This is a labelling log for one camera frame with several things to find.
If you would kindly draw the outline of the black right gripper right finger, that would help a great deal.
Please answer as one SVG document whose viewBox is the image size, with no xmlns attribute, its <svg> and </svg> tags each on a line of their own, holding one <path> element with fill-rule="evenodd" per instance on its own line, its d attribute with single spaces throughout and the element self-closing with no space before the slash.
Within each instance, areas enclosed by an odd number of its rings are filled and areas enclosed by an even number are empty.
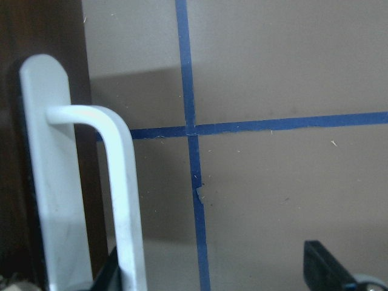
<svg viewBox="0 0 388 291">
<path fill-rule="evenodd" d="M 358 283 L 321 242 L 305 241 L 303 277 L 309 290 L 356 290 Z"/>
</svg>

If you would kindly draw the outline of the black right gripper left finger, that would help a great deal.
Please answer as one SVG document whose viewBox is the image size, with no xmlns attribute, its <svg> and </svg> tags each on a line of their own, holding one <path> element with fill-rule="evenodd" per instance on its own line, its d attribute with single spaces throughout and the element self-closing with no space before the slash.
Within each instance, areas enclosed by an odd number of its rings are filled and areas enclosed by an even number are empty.
<svg viewBox="0 0 388 291">
<path fill-rule="evenodd" d="M 120 291 L 121 272 L 116 247 L 111 251 L 106 263 L 94 280 L 91 291 Z"/>
</svg>

